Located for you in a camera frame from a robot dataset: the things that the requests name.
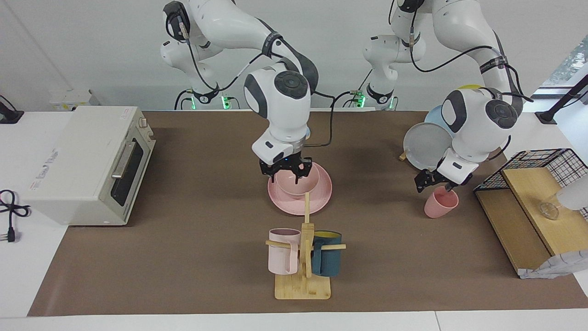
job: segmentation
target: power cord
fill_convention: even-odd
[[[183,103],[184,103],[184,101],[190,101],[190,102],[192,102],[192,98],[184,98],[184,99],[182,99],[182,103],[180,104],[180,109],[181,110],[184,110],[183,109]]]
[[[512,138],[512,137],[511,137],[511,136],[509,136],[509,140],[506,142],[506,145],[505,145],[505,146],[504,146],[502,149],[500,149],[500,151],[498,152],[498,154],[494,155],[493,157],[489,158],[489,159],[488,159],[488,160],[486,160],[486,161],[492,161],[492,160],[494,160],[495,158],[497,158],[498,156],[500,156],[500,155],[501,155],[501,154],[502,154],[502,153],[503,153],[503,152],[506,150],[506,147],[508,147],[508,146],[510,145],[510,139],[511,139],[511,138]]]
[[[233,80],[229,83],[229,85],[223,87],[223,88],[219,88],[218,85],[216,87],[212,87],[210,86],[210,84],[208,84],[205,80],[204,77],[202,76],[202,74],[200,73],[200,69],[198,68],[198,65],[196,64],[196,59],[194,58],[194,52],[192,51],[192,45],[190,44],[190,40],[186,40],[186,44],[188,45],[188,47],[190,48],[190,56],[192,57],[192,63],[194,63],[194,68],[196,68],[196,73],[198,74],[198,77],[200,77],[200,80],[204,83],[204,85],[206,85],[206,87],[208,87],[209,89],[211,89],[212,91],[217,91],[217,92],[222,92],[227,90],[229,87],[231,87],[236,81],[237,79],[241,76],[241,74],[243,74],[243,72],[245,70],[247,70],[247,68],[249,68],[249,66],[251,64],[253,64],[253,62],[255,62],[255,60],[257,60],[259,57],[261,57],[263,54],[259,53],[256,57],[254,57],[251,61],[249,61],[249,63],[247,63],[247,65],[245,65],[245,67],[243,67],[243,69],[241,69],[241,71],[239,71],[239,73],[237,74],[237,76],[235,76],[233,78]]]
[[[516,86],[517,86],[517,88],[519,89],[519,92],[520,92],[521,94],[524,94],[524,93],[523,93],[523,88],[520,86],[519,72],[518,72],[518,71],[516,71],[516,69],[514,69],[514,68],[513,68],[513,67],[512,67],[510,64],[508,64],[508,63],[507,63],[507,64],[505,64],[505,67],[506,67],[506,68],[508,68],[508,69],[510,69],[512,72],[514,72],[514,78],[515,78],[515,80],[516,80]]]
[[[339,94],[337,97],[328,94],[322,94],[320,92],[315,91],[315,94],[320,95],[321,97],[331,98],[333,102],[331,102],[331,111],[330,111],[330,118],[329,118],[329,141],[326,144],[309,144],[304,145],[304,147],[326,147],[331,144],[333,141],[333,113],[335,112],[335,104],[337,100],[341,99],[344,95],[351,94],[351,91],[343,92]]]
[[[182,92],[180,92],[180,94],[178,94],[178,97],[176,98],[176,103],[173,105],[173,110],[178,110],[178,104],[180,103],[180,99],[186,93],[190,93],[190,90],[183,90]]]
[[[487,48],[487,49],[492,49],[492,50],[496,51],[494,49],[494,47],[491,47],[491,46],[485,46],[485,45],[484,46],[476,46],[474,48],[468,49],[467,51],[465,51],[465,52],[463,52],[463,53],[455,56],[454,58],[448,60],[447,62],[443,63],[442,65],[438,65],[438,66],[434,67],[433,69],[421,69],[416,64],[415,57],[413,55],[413,48],[414,48],[414,45],[415,45],[415,42],[414,42],[414,38],[415,38],[414,37],[415,36],[415,20],[416,20],[416,14],[417,13],[418,13],[418,11],[415,11],[415,14],[412,16],[412,22],[410,23],[410,60],[411,60],[412,64],[415,66],[415,68],[418,71],[420,71],[420,72],[427,73],[427,72],[433,72],[433,71],[435,71],[437,69],[441,69],[441,68],[445,67],[446,65],[450,64],[451,62],[457,60],[458,58],[460,58],[460,57],[462,57],[462,56],[464,56],[464,55],[466,55],[466,54],[468,54],[470,52],[477,51],[478,49]]]
[[[392,25],[392,9],[394,8],[394,0],[392,0],[392,4],[390,5],[390,12],[388,13],[388,25]]]
[[[9,193],[11,195],[12,201],[10,203],[6,203],[2,201],[3,193]],[[16,195],[11,190],[2,190],[0,191],[0,207],[5,207],[5,209],[0,210],[0,213],[8,212],[8,233],[3,234],[0,236],[0,240],[8,239],[9,243],[13,243],[16,240],[16,234],[14,232],[14,228],[12,227],[12,215],[16,214],[20,217],[28,217],[31,215],[31,207],[29,205],[20,206],[15,204],[16,202]]]
[[[571,106],[571,105],[575,104],[576,102],[580,101],[580,99],[582,99],[583,97],[585,97],[585,96],[586,96],[586,94],[588,94],[588,91],[584,92],[584,94],[582,94],[582,95],[581,95],[581,96],[580,96],[580,97],[579,97],[577,100],[575,100],[575,101],[573,101],[572,103],[569,103],[569,104],[567,104],[567,105],[563,106],[563,107],[562,107],[562,108],[560,108],[560,109],[563,109],[563,108],[566,108],[566,107],[569,107],[569,106]]]
[[[235,97],[228,97],[228,100],[235,100],[237,101],[237,106],[239,107],[239,109],[241,109],[241,103],[239,102],[239,99],[235,98]]]
[[[345,101],[345,103],[343,103],[343,105],[341,107],[345,108],[347,106],[348,102],[349,102],[349,106],[347,106],[347,107],[351,107],[351,104],[353,104],[353,100],[355,100],[355,99],[349,99],[349,100]]]
[[[368,80],[369,75],[372,74],[373,69],[370,69],[370,71],[367,73],[366,78],[364,78],[364,80],[362,81],[361,85],[358,88],[358,91],[361,91],[363,85],[366,83],[366,81]]]

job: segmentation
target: pink cup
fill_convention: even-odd
[[[298,272],[298,246],[300,230],[271,229],[269,240],[290,244],[290,248],[269,246],[268,269],[274,274],[295,274]]]
[[[274,179],[282,191],[293,196],[303,196],[306,192],[311,192],[316,187],[320,180],[320,174],[317,167],[312,167],[308,176],[299,178],[298,184],[296,184],[296,175],[293,172],[280,170],[274,176]]]
[[[425,214],[432,219],[444,216],[459,204],[457,193],[447,192],[444,187],[438,187],[425,203]]]

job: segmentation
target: wooden shelf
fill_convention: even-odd
[[[561,190],[547,168],[509,169],[503,175],[552,255],[588,249],[588,222],[578,211],[563,210],[558,220],[541,214],[541,201]]]
[[[535,270],[551,255],[510,190],[476,192],[514,270]]]
[[[558,220],[541,214],[541,201],[561,187],[547,168],[503,170],[510,189],[480,190],[476,197],[515,271],[538,269],[552,256],[588,249],[588,222],[565,210]]]

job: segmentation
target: black wire basket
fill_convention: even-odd
[[[588,167],[572,149],[522,151],[478,185],[474,192],[507,190],[509,185],[502,176],[502,170],[522,168],[547,168],[561,187],[566,187],[588,174]],[[581,209],[580,214],[588,221],[588,207]]]

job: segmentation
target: pink plate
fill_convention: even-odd
[[[319,170],[320,180],[312,192],[310,192],[311,214],[323,209],[333,193],[333,183],[327,171],[316,163],[313,163],[312,166]],[[291,196],[282,191],[278,184],[272,183],[271,178],[268,180],[268,194],[273,204],[281,210],[292,215],[304,215],[304,196]]]

